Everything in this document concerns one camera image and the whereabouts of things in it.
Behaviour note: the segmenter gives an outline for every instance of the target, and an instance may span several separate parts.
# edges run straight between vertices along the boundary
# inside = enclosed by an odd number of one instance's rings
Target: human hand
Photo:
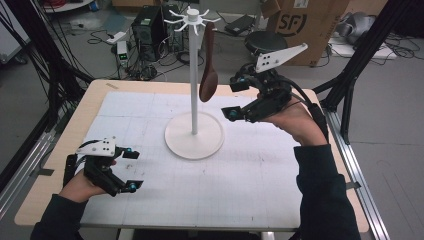
[[[92,196],[104,193],[106,192],[102,188],[94,185],[84,176],[84,169],[81,169],[60,191],[59,196],[81,203],[87,201]]]
[[[262,121],[273,123],[276,127],[286,131],[302,146],[327,144],[327,140],[318,125],[305,107],[295,98],[292,98],[280,112]]]

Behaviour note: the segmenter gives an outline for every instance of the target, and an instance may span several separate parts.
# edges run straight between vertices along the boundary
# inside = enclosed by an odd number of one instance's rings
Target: black frame post
[[[330,112],[335,112],[344,98],[340,134],[346,144],[350,144],[349,121],[356,80],[412,2],[413,0],[389,0],[343,71],[336,78],[313,89],[318,94],[331,88],[321,101],[321,106]]]

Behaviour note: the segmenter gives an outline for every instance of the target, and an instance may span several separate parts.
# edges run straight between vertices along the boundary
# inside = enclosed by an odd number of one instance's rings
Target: black sleeve
[[[353,207],[346,196],[344,176],[338,174],[330,145],[296,147],[301,236],[308,239],[360,239]]]
[[[80,221],[87,202],[76,203],[53,194],[41,221],[34,226],[31,240],[78,239]]]

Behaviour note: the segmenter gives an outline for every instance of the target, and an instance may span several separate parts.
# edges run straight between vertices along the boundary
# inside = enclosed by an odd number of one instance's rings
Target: white stand
[[[216,20],[202,19],[208,11],[199,15],[196,9],[187,10],[187,16],[178,21],[167,21],[168,23],[183,22],[184,25],[175,31],[182,31],[189,26],[190,42],[190,84],[191,84],[191,114],[185,113],[173,118],[165,130],[165,141],[175,154],[187,159],[202,159],[211,156],[218,151],[224,142],[224,131],[221,123],[212,115],[198,113],[197,111],[197,85],[198,85],[198,51],[197,51],[197,26],[203,25],[203,21],[215,22]]]

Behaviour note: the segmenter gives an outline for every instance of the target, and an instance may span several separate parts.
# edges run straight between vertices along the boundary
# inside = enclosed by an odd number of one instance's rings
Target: black bag
[[[402,36],[424,37],[424,1],[414,0],[405,15],[394,27]]]

